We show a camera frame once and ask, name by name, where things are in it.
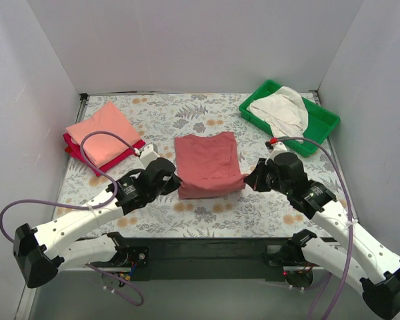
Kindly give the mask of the dusty red t shirt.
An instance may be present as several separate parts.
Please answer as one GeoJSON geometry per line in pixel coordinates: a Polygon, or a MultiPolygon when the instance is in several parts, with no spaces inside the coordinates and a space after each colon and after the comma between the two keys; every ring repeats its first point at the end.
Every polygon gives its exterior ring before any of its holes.
{"type": "Polygon", "coordinates": [[[180,199],[221,197],[245,188],[234,133],[190,134],[176,137],[174,144],[180,199]]]}

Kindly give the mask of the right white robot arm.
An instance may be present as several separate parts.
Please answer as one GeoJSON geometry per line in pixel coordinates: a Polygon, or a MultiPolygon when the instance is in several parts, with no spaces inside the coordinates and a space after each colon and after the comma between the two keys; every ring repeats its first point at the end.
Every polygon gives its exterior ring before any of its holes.
{"type": "Polygon", "coordinates": [[[283,194],[292,208],[326,230],[346,250],[337,251],[316,234],[302,230],[287,243],[294,264],[312,262],[344,280],[381,319],[393,319],[400,313],[400,256],[350,218],[326,186],[309,179],[295,154],[260,158],[244,182],[257,192],[283,194]]]}

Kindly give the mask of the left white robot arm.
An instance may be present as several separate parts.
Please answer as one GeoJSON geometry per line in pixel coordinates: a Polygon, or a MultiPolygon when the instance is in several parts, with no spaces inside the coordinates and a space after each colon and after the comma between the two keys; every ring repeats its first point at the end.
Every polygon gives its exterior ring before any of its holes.
{"type": "Polygon", "coordinates": [[[120,234],[88,240],[83,236],[176,191],[181,180],[175,171],[172,162],[159,157],[145,169],[129,171],[79,210],[36,227],[27,223],[18,227],[13,256],[28,288],[40,287],[61,271],[91,262],[124,265],[130,250],[120,234]]]}

